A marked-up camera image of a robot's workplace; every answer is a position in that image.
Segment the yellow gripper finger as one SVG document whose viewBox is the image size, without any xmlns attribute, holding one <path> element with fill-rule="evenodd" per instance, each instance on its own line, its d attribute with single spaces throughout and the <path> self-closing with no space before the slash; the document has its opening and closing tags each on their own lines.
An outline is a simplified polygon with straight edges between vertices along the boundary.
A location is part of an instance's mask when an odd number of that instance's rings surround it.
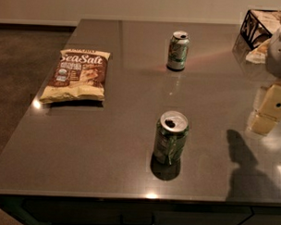
<svg viewBox="0 0 281 225">
<path fill-rule="evenodd" d="M 281 121 L 281 81 L 262 86 L 253 101 L 249 129 L 266 135 Z"/>
</svg>

